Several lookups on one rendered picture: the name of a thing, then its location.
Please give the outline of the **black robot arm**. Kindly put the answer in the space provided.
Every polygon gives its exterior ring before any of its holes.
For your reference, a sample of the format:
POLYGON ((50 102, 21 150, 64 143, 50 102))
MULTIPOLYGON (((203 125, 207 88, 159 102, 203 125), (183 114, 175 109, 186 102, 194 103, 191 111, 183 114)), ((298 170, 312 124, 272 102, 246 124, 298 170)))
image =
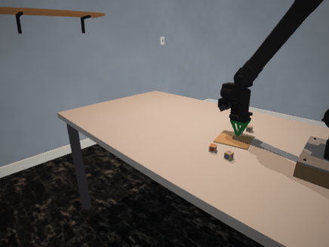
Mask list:
POLYGON ((250 102, 251 90, 248 88, 253 86, 253 81, 258 77, 263 67, 323 1, 294 1, 254 55, 234 75, 235 83, 227 82, 222 85, 220 91, 222 98, 218 99, 220 112, 231 108, 230 114, 238 116, 239 103, 243 105, 250 102))

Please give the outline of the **tan flat mat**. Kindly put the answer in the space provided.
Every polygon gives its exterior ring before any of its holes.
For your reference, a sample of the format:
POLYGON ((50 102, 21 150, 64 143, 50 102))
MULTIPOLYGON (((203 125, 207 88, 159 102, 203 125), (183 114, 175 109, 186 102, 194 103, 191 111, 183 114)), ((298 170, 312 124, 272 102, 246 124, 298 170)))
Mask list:
POLYGON ((241 137, 235 136, 235 132, 223 130, 214 140, 215 143, 225 144, 231 147, 237 147, 248 150, 254 136, 242 134, 241 137))

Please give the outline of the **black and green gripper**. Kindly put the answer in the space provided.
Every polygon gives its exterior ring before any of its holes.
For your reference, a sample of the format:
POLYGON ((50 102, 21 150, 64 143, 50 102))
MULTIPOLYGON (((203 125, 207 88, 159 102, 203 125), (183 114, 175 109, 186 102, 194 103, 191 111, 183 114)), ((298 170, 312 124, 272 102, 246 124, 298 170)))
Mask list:
POLYGON ((248 124, 250 123, 250 121, 251 121, 250 116, 252 116, 253 113, 248 112, 249 104, 250 104, 250 102, 249 103, 244 103, 243 105, 241 105, 241 103, 239 103, 238 116, 233 115, 233 114, 229 114, 230 122, 232 124, 232 127, 234 129, 234 132, 235 132, 236 136, 239 136, 240 133, 242 132, 242 130, 244 131, 246 129, 246 127, 248 126, 248 124), (235 124, 237 125, 237 128, 239 129, 239 132, 237 132, 235 124))

